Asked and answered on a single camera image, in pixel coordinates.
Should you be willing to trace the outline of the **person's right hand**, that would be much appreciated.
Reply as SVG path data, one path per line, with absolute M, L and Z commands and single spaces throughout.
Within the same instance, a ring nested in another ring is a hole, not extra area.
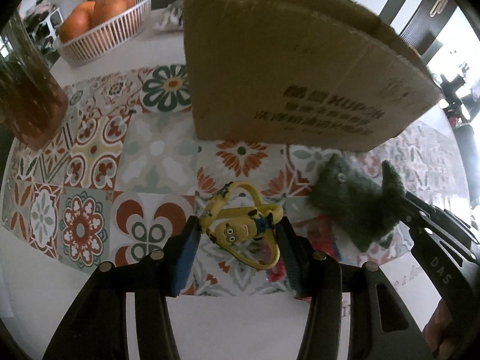
M 447 334 L 451 323 L 452 316 L 445 301 L 441 299 L 422 331 L 434 359 L 449 359 L 456 348 Z

